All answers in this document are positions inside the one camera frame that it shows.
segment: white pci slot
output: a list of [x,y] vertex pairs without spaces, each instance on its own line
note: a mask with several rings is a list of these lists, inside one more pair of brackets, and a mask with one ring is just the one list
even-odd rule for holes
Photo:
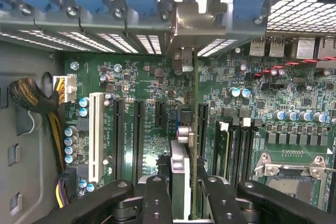
[[89,181],[98,183],[103,175],[104,94],[89,95]]

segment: mounting hole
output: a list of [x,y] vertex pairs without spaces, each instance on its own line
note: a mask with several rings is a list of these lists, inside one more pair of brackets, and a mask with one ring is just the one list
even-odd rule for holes
[[228,212],[226,214],[226,218],[228,218],[229,220],[233,220],[233,214],[231,214],[230,212]]

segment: electrolytic capacitor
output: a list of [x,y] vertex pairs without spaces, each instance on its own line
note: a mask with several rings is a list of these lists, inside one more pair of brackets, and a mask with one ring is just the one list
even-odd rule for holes
[[71,155],[66,155],[64,160],[65,160],[65,163],[71,164],[76,158],[77,158],[77,155],[75,153],[72,153]]
[[317,112],[314,114],[314,121],[319,122],[319,123],[325,123],[327,120],[327,116],[321,114],[320,112]]
[[77,150],[77,146],[73,144],[72,146],[67,146],[64,149],[65,154],[71,155],[72,153],[75,153]]
[[75,144],[76,141],[77,141],[76,136],[69,136],[69,137],[64,139],[64,143],[65,143],[66,146],[70,146],[72,144]]
[[99,80],[100,80],[100,82],[108,82],[110,80],[110,76],[107,73],[102,74],[99,77]]
[[238,97],[240,95],[240,90],[238,88],[230,88],[229,89],[229,93],[233,96],[233,97]]
[[300,112],[299,119],[303,121],[311,121],[312,114],[310,112]]
[[288,111],[288,112],[286,112],[286,119],[291,120],[291,121],[296,121],[297,114],[295,112]]
[[65,136],[72,136],[72,135],[76,135],[77,133],[77,129],[75,126],[69,126],[64,130],[64,135]]
[[87,115],[89,114],[89,111],[88,111],[88,109],[87,108],[81,108],[80,110],[79,110],[79,115],[81,116],[81,117],[86,117]]
[[111,100],[105,100],[104,101],[104,106],[106,106],[106,107],[113,106],[113,102]]
[[111,161],[112,161],[112,157],[111,156],[107,156],[103,160],[103,165],[108,165]]
[[88,183],[88,185],[86,186],[86,190],[91,193],[93,192],[97,187],[97,183],[96,182],[90,182]]
[[241,88],[239,89],[240,95],[244,98],[249,98],[251,95],[251,91],[249,89]]
[[315,77],[326,77],[329,76],[331,74],[329,69],[326,70],[320,70],[314,73]]
[[79,188],[86,188],[89,184],[89,181],[87,178],[81,178],[81,180],[78,183]]
[[238,71],[238,72],[244,72],[244,71],[246,71],[247,66],[246,66],[246,64],[240,64],[240,65],[236,66],[235,69],[236,69],[236,71]]
[[87,106],[89,106],[89,98],[88,97],[84,97],[82,99],[79,100],[79,106],[82,108],[85,108]]
[[278,76],[284,76],[286,74],[286,71],[283,69],[278,69]]
[[285,112],[276,110],[275,112],[273,112],[273,117],[276,120],[284,120],[285,119]]

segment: gray metal panel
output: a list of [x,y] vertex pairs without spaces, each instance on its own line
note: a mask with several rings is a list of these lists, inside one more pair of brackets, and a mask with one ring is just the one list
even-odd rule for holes
[[[52,75],[63,72],[61,64],[51,59],[49,52],[0,41],[2,88],[11,81],[26,76],[34,76],[40,85],[46,71]],[[0,109],[0,222],[29,224],[47,215],[56,205],[56,163],[46,126],[37,132],[18,137],[15,116],[15,105],[9,99],[9,107]],[[20,147],[20,161],[8,166],[7,149],[15,144]],[[18,192],[23,199],[22,210],[11,216],[9,203]]]

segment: pci slot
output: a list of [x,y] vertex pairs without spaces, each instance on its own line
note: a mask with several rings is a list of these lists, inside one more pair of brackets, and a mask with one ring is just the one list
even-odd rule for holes
[[205,155],[206,133],[208,127],[209,105],[206,103],[198,104],[198,154]]
[[89,99],[89,181],[98,183],[103,175],[104,94],[91,93]]
[[137,184],[142,176],[143,141],[144,141],[145,102],[134,101],[133,122],[133,183]]
[[166,106],[165,102],[156,101],[155,103],[155,127],[164,128]]
[[112,179],[121,179],[124,166],[124,111],[123,98],[113,101],[113,149],[112,166],[114,168]]

